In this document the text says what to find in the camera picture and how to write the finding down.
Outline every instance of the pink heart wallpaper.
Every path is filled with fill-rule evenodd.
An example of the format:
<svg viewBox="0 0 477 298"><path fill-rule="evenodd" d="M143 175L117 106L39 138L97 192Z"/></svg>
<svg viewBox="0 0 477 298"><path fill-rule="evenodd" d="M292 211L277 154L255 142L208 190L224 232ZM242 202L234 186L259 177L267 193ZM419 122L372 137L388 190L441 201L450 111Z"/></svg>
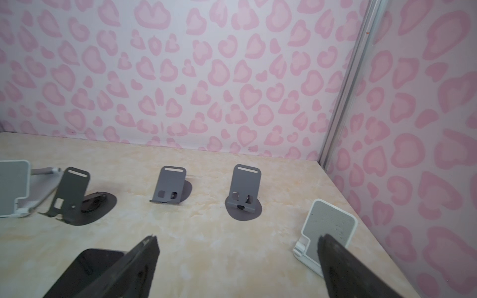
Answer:
<svg viewBox="0 0 477 298"><path fill-rule="evenodd" d="M391 1L327 173L423 297L477 297L477 2Z"/></svg>
<svg viewBox="0 0 477 298"><path fill-rule="evenodd" d="M317 160L367 0L2 0L6 131Z"/></svg>

